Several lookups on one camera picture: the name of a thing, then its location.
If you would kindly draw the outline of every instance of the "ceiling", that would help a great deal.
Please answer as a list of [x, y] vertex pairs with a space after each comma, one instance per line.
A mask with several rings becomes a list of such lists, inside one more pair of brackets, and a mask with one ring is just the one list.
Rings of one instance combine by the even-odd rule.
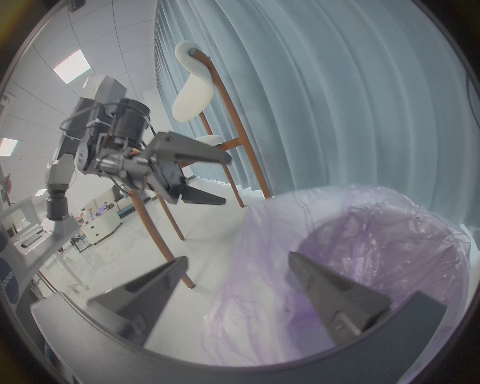
[[[44, 188], [60, 123], [71, 114], [89, 76], [114, 77], [127, 88], [126, 97], [139, 101], [143, 91], [155, 87], [155, 6], [156, 0], [87, 0], [73, 13], [62, 8], [35, 37], [6, 86], [15, 100], [0, 137], [18, 140], [11, 156], [0, 157], [11, 174], [10, 201]], [[78, 49], [91, 69], [65, 84], [53, 68]]]

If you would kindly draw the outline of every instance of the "square ceiling light panel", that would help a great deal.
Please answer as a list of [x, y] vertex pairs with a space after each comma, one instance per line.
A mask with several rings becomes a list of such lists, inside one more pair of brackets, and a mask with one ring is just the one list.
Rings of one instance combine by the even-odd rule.
[[82, 53], [82, 50], [79, 49], [57, 65], [53, 70], [66, 84], [68, 84], [89, 69], [90, 65]]
[[18, 140], [3, 138], [0, 142], [0, 156], [10, 156], [17, 146]]
[[35, 193], [35, 197], [40, 196], [40, 195], [43, 195], [46, 191], [47, 191], [46, 188], [44, 188], [44, 189], [39, 189], [39, 190]]

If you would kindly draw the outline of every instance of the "desk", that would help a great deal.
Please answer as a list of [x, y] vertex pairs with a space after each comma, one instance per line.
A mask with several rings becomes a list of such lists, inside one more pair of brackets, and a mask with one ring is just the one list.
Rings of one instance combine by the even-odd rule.
[[95, 220], [82, 226], [87, 240], [90, 244], [96, 244], [116, 230], [121, 224], [120, 218], [114, 209], [102, 213]]

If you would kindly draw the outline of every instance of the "trash can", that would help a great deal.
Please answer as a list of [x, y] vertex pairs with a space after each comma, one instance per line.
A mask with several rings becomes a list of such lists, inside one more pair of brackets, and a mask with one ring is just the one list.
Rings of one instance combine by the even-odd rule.
[[414, 374], [463, 315], [469, 249], [461, 228], [387, 188], [315, 188], [267, 199], [249, 207], [205, 317], [205, 362], [269, 365], [334, 348], [288, 268], [296, 251], [387, 295], [392, 310], [418, 290], [448, 306]]

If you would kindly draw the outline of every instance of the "curtain fold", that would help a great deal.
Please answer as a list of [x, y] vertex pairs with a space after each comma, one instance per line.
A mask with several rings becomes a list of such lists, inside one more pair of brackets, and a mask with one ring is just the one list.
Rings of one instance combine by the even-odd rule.
[[[361, 183], [393, 188], [461, 223], [478, 209], [479, 128], [466, 72], [442, 33], [410, 0], [159, 0], [157, 86], [171, 106], [188, 74], [182, 40], [211, 57], [273, 194]], [[205, 110], [214, 134], [236, 132], [219, 99]], [[231, 173], [259, 189], [240, 147]], [[226, 181], [218, 165], [197, 176]]]

